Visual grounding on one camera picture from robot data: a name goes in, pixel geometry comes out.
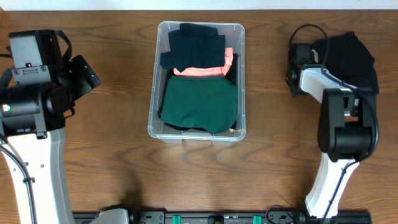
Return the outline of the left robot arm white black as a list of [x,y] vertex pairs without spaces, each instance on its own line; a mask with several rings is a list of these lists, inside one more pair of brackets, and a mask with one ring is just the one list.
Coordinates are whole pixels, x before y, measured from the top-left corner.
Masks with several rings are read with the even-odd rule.
[[9,34],[14,62],[1,76],[1,153],[10,170],[21,223],[129,223],[120,205],[73,214],[64,168],[65,125],[77,99],[100,79],[61,30]]

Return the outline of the clear plastic storage bin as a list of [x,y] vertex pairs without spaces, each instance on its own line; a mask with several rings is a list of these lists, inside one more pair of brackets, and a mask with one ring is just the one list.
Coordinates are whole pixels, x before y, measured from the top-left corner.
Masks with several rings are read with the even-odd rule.
[[158,26],[157,45],[155,52],[154,75],[152,93],[150,98],[150,110],[148,120],[148,133],[151,137],[160,139],[166,143],[181,144],[184,140],[212,141],[213,144],[229,145],[244,139],[246,135],[246,111],[245,111],[245,28],[239,23],[198,22],[198,25],[214,27],[220,35],[226,36],[226,46],[232,47],[238,54],[237,80],[239,90],[236,129],[223,133],[211,134],[206,131],[190,129],[177,131],[161,122],[157,112],[163,99],[163,91],[167,71],[160,66],[161,53],[170,50],[169,32],[180,28],[180,21],[163,21]]

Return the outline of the green garment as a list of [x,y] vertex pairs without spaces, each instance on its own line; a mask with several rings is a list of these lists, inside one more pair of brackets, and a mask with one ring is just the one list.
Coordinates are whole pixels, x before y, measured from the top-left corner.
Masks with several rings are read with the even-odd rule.
[[160,120],[180,128],[217,134],[233,127],[238,87],[223,76],[172,76],[167,82]]

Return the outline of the dark teal garment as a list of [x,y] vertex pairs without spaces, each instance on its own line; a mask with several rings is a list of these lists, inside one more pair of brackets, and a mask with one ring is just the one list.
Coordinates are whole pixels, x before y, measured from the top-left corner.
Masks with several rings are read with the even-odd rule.
[[181,23],[168,33],[170,50],[161,53],[163,69],[222,67],[225,64],[226,37],[215,27]]

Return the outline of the black knit garment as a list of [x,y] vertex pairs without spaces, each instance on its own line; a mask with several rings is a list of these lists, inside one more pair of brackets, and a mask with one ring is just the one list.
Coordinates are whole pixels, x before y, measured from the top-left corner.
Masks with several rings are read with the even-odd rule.
[[[239,55],[234,53],[233,54],[233,62],[232,65],[230,67],[230,69],[228,70],[228,72],[225,75],[225,78],[227,80],[229,80],[232,84],[236,84],[236,79],[238,76],[238,58]],[[172,77],[175,76],[174,71],[172,69],[167,70],[167,74],[165,76],[165,83],[164,83],[164,89],[163,89],[163,93],[162,93],[162,101],[161,104],[159,106],[157,115],[159,118],[161,118],[161,112],[163,110],[163,105],[164,105],[164,100],[165,100],[165,94],[167,91],[167,84],[168,84],[168,80]],[[169,123],[164,123],[166,126],[175,129],[177,131],[188,131],[190,128],[185,128],[185,127],[180,127],[180,126],[175,126],[173,124],[169,124]]]

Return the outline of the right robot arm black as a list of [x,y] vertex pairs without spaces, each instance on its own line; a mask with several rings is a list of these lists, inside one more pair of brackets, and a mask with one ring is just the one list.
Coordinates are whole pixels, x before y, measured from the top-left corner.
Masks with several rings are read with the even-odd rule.
[[314,185],[305,197],[309,223],[336,223],[349,178],[375,150],[379,126],[375,96],[334,77],[309,44],[290,44],[286,82],[294,96],[320,104],[317,143],[322,152]]

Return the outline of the pink garment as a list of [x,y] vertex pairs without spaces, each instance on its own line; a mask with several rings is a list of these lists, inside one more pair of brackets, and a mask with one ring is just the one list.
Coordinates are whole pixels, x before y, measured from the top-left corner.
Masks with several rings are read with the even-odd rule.
[[233,64],[233,48],[225,48],[225,64],[222,67],[211,67],[211,68],[195,68],[189,67],[184,71],[180,72],[177,68],[173,69],[175,75],[188,76],[188,77],[205,77],[205,76],[225,76]]

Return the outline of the black cloth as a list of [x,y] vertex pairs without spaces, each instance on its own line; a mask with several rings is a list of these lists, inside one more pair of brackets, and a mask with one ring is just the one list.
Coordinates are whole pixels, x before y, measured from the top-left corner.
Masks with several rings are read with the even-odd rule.
[[320,63],[336,78],[358,88],[379,94],[375,59],[354,32],[348,32],[311,44]]

